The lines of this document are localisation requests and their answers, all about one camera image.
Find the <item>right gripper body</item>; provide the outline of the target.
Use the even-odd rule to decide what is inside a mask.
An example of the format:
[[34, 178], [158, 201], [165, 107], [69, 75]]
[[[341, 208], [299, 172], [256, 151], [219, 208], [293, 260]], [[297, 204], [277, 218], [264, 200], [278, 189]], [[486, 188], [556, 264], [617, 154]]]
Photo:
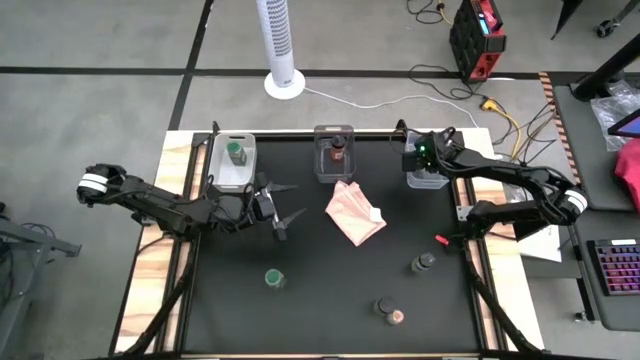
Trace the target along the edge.
[[418, 163], [427, 172], [441, 175], [454, 174], [454, 168], [446, 161], [446, 154], [448, 144], [451, 142], [455, 132], [454, 128], [445, 128], [440, 132], [423, 133], [416, 140]]

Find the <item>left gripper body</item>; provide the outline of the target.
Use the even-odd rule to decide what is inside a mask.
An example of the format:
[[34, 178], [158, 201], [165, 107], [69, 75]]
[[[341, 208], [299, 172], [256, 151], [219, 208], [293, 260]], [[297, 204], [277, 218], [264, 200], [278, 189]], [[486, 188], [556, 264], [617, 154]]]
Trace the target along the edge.
[[[250, 216], [252, 217], [253, 220], [256, 220], [256, 219], [255, 219], [255, 217], [253, 215], [253, 211], [251, 209], [251, 205], [252, 205], [252, 202], [253, 202], [254, 195], [256, 193], [262, 193], [264, 195], [269, 196], [271, 198], [271, 200], [273, 201], [275, 209], [276, 209], [276, 205], [275, 205], [275, 202], [274, 202], [274, 199], [273, 199], [273, 196], [272, 196], [272, 194], [275, 193], [275, 192], [269, 192], [268, 190], [265, 189], [265, 187], [267, 186], [267, 184], [269, 182], [272, 182], [272, 181], [268, 180], [267, 177], [266, 177], [266, 174], [263, 173], [263, 172], [256, 173], [255, 176], [254, 176], [252, 199], [250, 200], [250, 204], [248, 205], [249, 213], [250, 213]], [[274, 238], [276, 240], [278, 240], [278, 241], [285, 241], [287, 239], [286, 230], [277, 230], [276, 229], [276, 222], [278, 220], [280, 220], [280, 217], [279, 217], [277, 209], [276, 209], [276, 215], [272, 219], [267, 220], [267, 221], [258, 221], [258, 220], [256, 220], [256, 221], [258, 221], [258, 222], [270, 222], [271, 225], [272, 225], [272, 228], [273, 228]]]

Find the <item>green lid herb jar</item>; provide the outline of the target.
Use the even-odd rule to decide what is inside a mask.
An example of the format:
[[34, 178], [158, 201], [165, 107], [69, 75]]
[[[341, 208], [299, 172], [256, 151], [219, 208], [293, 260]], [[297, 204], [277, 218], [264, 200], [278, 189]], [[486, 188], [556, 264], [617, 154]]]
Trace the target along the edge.
[[244, 147], [239, 142], [229, 142], [226, 149], [229, 159], [234, 166], [246, 165], [248, 157]]
[[264, 281], [269, 288], [282, 290], [286, 286], [287, 279], [280, 270], [271, 268], [265, 272]]

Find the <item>clear plastic bin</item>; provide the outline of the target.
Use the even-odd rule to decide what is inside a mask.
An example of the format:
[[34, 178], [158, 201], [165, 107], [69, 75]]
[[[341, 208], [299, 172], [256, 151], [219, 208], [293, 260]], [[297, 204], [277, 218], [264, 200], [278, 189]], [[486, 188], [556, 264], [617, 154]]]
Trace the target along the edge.
[[[409, 131], [405, 140], [404, 151], [413, 152], [415, 150], [415, 142], [419, 137], [418, 133]], [[450, 182], [447, 177], [438, 173], [430, 173], [424, 169], [407, 172], [406, 179], [411, 188], [422, 190], [439, 190]]]

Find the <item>smoky grey clear bin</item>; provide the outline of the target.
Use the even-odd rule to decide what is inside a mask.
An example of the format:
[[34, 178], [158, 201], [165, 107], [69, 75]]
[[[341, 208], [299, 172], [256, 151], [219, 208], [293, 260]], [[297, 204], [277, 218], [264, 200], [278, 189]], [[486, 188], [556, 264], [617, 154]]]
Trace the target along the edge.
[[[346, 138], [344, 160], [330, 158], [334, 135]], [[314, 128], [314, 172], [320, 183], [349, 182], [356, 171], [355, 133], [350, 125], [318, 125]]]

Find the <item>white plastic bin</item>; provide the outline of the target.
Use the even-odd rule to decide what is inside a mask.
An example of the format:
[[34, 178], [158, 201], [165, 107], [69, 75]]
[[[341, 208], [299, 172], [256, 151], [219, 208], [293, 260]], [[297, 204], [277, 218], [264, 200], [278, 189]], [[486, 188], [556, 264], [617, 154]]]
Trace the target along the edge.
[[[239, 142], [247, 154], [245, 166], [234, 166], [227, 154], [229, 142]], [[209, 175], [213, 177], [212, 185], [222, 193], [241, 193], [245, 186], [252, 183], [257, 162], [256, 139], [252, 134], [219, 133], [213, 142]]]

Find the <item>pink folded cloth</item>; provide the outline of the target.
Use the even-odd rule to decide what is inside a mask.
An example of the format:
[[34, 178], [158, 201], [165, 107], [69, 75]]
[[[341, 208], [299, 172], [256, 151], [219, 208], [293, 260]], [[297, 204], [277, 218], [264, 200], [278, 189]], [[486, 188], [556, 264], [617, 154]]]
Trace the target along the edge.
[[369, 202], [356, 182], [338, 181], [325, 213], [356, 247], [387, 225], [381, 210]]

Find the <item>black table mat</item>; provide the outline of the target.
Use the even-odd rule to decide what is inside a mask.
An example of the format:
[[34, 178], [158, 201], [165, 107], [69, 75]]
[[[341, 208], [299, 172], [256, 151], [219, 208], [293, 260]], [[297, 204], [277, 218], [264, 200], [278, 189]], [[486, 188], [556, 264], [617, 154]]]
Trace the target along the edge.
[[[468, 353], [479, 349], [465, 260], [436, 235], [454, 231], [450, 187], [406, 183], [397, 145], [369, 137], [355, 143], [355, 181], [387, 225], [356, 247], [325, 213], [333, 188], [314, 172], [312, 140], [262, 141], [257, 170], [276, 184], [278, 212], [306, 211], [274, 238], [268, 224], [202, 238], [184, 350], [190, 354]], [[413, 273], [430, 252], [436, 263]], [[282, 290], [264, 275], [280, 270]], [[388, 324], [375, 300], [391, 296], [404, 321]]]

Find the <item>red black power unit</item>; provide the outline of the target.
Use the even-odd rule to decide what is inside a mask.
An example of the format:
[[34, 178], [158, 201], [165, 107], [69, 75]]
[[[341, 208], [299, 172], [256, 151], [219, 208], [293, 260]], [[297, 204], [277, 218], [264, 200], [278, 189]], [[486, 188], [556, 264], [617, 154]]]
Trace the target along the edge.
[[506, 49], [507, 36], [494, 0], [462, 0], [449, 43], [465, 84], [485, 82]]

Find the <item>black desk beam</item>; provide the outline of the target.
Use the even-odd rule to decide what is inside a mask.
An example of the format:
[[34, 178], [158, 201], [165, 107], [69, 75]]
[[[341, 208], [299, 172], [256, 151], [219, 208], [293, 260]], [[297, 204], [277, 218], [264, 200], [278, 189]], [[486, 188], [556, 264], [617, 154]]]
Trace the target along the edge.
[[522, 241], [525, 238], [538, 233], [539, 231], [547, 228], [549, 223], [542, 220], [535, 221], [518, 221], [512, 224], [517, 241]]

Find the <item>striped hazard tape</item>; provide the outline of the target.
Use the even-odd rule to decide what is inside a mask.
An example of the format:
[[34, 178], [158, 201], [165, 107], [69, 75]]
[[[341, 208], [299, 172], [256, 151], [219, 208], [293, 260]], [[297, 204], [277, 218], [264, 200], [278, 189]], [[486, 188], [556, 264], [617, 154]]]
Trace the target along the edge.
[[539, 72], [538, 73], [538, 78], [539, 81], [543, 87], [543, 92], [545, 95], [545, 98], [547, 100], [547, 102], [549, 103], [551, 109], [552, 109], [552, 113], [553, 113], [553, 121], [556, 127], [556, 130], [558, 131], [559, 134], [559, 139], [560, 142], [562, 144], [565, 156], [567, 158], [567, 161], [569, 163], [569, 167], [571, 169], [571, 173], [572, 176], [575, 180], [576, 183], [580, 184], [582, 182], [581, 176], [579, 174], [579, 170], [577, 168], [577, 163], [575, 161], [575, 157], [573, 154], [573, 151], [571, 149], [570, 143], [569, 143], [569, 139], [566, 133], [566, 129], [565, 126], [561, 120], [560, 114], [559, 114], [559, 108], [556, 105], [556, 101], [555, 101], [555, 97], [554, 97], [554, 93], [553, 93], [553, 86], [552, 86], [552, 82], [551, 82], [551, 78], [549, 76], [548, 73], [546, 72]]

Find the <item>white tower fan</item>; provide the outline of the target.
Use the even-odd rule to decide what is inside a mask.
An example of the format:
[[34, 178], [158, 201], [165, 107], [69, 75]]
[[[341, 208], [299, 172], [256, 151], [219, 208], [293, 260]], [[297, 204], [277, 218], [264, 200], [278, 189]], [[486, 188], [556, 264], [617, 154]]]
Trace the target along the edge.
[[305, 89], [306, 79], [296, 69], [287, 0], [256, 0], [269, 64], [264, 89], [277, 100], [290, 100]]

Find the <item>white paper sheet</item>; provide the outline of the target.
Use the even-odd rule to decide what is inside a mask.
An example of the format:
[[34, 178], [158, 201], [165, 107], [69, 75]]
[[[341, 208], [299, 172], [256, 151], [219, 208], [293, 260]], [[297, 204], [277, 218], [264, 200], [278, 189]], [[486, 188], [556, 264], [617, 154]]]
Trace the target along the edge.
[[548, 225], [517, 242], [521, 255], [541, 260], [562, 262], [560, 232], [557, 225]]

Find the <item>grey desk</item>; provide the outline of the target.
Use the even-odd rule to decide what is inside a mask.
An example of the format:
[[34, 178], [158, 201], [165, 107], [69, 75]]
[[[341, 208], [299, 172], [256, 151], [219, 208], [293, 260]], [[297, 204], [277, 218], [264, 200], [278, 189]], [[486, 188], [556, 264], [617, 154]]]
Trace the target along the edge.
[[599, 211], [636, 213], [626, 184], [614, 174], [620, 150], [607, 151], [591, 104], [576, 99], [568, 86], [555, 86], [553, 93], [589, 207]]
[[640, 215], [587, 210], [569, 228], [569, 234], [581, 272], [577, 284], [584, 305], [574, 319], [598, 320], [608, 330], [640, 332], [640, 295], [606, 296], [587, 248], [590, 240], [640, 240]]

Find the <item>clear plastic bag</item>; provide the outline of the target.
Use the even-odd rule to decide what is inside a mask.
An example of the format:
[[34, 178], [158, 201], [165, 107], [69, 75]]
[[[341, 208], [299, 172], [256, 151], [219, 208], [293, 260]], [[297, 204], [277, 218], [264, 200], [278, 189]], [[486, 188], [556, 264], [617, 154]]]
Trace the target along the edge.
[[610, 135], [608, 130], [626, 116], [640, 109], [640, 88], [625, 80], [607, 83], [605, 97], [591, 100], [591, 108], [597, 118], [608, 152], [620, 150], [630, 137]]

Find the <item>thin black desk leg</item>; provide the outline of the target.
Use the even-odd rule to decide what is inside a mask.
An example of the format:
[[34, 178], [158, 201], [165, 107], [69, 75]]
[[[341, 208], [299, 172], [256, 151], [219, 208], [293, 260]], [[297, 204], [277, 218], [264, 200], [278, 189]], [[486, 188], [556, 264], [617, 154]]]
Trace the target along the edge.
[[559, 35], [564, 26], [568, 23], [577, 9], [581, 6], [583, 1], [584, 0], [561, 0], [562, 6], [560, 9], [556, 28], [551, 36], [551, 40], [554, 40]]

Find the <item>dark tablet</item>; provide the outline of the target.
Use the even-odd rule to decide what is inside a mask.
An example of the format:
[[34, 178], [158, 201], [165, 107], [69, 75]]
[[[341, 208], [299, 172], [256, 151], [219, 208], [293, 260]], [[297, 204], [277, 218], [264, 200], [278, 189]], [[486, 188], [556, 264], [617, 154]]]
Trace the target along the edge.
[[612, 136], [640, 138], [640, 108], [607, 129]]

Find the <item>thick black desk leg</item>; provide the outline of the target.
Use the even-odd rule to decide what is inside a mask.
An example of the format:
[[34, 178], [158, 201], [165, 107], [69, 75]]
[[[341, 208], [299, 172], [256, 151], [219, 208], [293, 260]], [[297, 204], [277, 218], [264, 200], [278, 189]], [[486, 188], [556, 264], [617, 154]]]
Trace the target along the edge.
[[581, 101], [591, 100], [605, 87], [605, 84], [611, 78], [638, 57], [640, 57], [640, 33], [604, 62], [595, 72], [571, 87], [573, 96]]

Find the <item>red cloth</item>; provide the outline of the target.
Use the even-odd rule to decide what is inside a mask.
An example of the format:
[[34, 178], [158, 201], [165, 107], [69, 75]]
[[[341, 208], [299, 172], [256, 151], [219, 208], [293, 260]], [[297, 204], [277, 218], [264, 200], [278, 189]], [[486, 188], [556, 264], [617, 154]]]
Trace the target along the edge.
[[614, 174], [626, 184], [635, 210], [640, 214], [640, 138], [631, 139], [620, 149]]

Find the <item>caster wheel with leg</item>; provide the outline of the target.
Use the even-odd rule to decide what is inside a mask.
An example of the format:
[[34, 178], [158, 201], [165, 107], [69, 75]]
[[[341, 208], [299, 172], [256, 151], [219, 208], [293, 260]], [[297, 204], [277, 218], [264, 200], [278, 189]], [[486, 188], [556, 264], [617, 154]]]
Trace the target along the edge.
[[617, 15], [610, 19], [606, 19], [597, 25], [595, 28], [595, 34], [599, 38], [606, 38], [610, 36], [618, 27], [621, 26], [622, 21], [639, 5], [640, 0], [629, 0]]

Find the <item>backlit black keyboard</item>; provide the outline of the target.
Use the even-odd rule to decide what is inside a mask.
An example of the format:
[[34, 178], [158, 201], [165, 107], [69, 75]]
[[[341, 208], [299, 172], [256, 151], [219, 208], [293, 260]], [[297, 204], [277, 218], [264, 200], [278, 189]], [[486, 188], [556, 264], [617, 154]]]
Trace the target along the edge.
[[587, 248], [606, 296], [640, 295], [640, 240], [590, 240]]

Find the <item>grey metal stand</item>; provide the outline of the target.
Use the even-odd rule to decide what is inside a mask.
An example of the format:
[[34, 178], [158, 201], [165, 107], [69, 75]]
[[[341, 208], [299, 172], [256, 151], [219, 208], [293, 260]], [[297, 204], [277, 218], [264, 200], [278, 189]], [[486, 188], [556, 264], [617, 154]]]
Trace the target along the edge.
[[0, 360], [8, 360], [49, 254], [77, 257], [82, 246], [59, 239], [48, 226], [18, 224], [0, 201]]

